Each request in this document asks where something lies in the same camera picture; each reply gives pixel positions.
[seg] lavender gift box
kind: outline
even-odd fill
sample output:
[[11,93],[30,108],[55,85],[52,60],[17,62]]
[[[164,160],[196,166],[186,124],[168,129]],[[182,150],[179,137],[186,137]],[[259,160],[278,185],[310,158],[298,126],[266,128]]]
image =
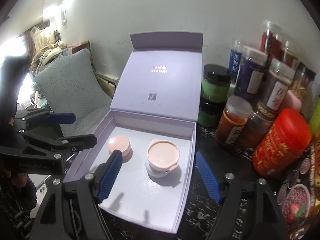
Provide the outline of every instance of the lavender gift box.
[[[100,208],[141,226],[176,233],[186,204],[196,144],[202,77],[202,33],[132,34],[133,51],[109,113],[94,131],[97,145],[80,152],[64,182],[77,180],[109,158],[108,141],[129,138],[132,158],[123,163]],[[153,139],[174,142],[179,168],[163,178],[145,168]]]

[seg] box lid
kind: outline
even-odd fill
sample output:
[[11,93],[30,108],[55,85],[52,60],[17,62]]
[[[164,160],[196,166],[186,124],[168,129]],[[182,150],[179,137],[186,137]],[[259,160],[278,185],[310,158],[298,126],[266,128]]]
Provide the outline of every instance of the box lid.
[[130,35],[133,51],[112,110],[196,122],[202,77],[202,33]]

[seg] red plastic container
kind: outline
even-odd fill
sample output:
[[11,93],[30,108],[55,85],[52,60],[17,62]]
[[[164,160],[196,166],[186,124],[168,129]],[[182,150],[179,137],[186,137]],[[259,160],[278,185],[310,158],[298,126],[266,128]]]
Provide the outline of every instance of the red plastic container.
[[306,120],[297,111],[286,108],[256,147],[252,164],[260,176],[272,178],[297,159],[310,141]]

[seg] snack package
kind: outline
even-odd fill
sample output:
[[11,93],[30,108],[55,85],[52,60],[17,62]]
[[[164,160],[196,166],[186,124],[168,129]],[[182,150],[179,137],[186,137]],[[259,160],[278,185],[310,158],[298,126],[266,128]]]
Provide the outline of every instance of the snack package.
[[320,136],[282,173],[281,182],[277,203],[290,239],[301,239],[320,210]]

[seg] table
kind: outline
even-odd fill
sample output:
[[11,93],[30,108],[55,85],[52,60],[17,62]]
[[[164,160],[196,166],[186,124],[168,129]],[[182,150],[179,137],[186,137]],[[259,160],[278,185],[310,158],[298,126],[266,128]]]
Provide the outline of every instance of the table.
[[[214,132],[213,129],[204,128],[197,124],[196,152],[201,150],[210,153],[225,173],[232,172],[240,180],[257,180],[259,176],[251,162],[252,151],[241,151],[236,148],[228,152],[224,151],[214,142]],[[268,180],[268,183],[273,190],[279,187],[277,180]],[[241,239],[247,218],[248,203],[249,201],[246,199],[242,199],[240,202],[232,240]],[[187,203],[177,235],[143,228],[110,215],[103,210],[102,213],[114,240],[205,240],[219,215],[220,208],[221,206],[209,197],[194,163]]]

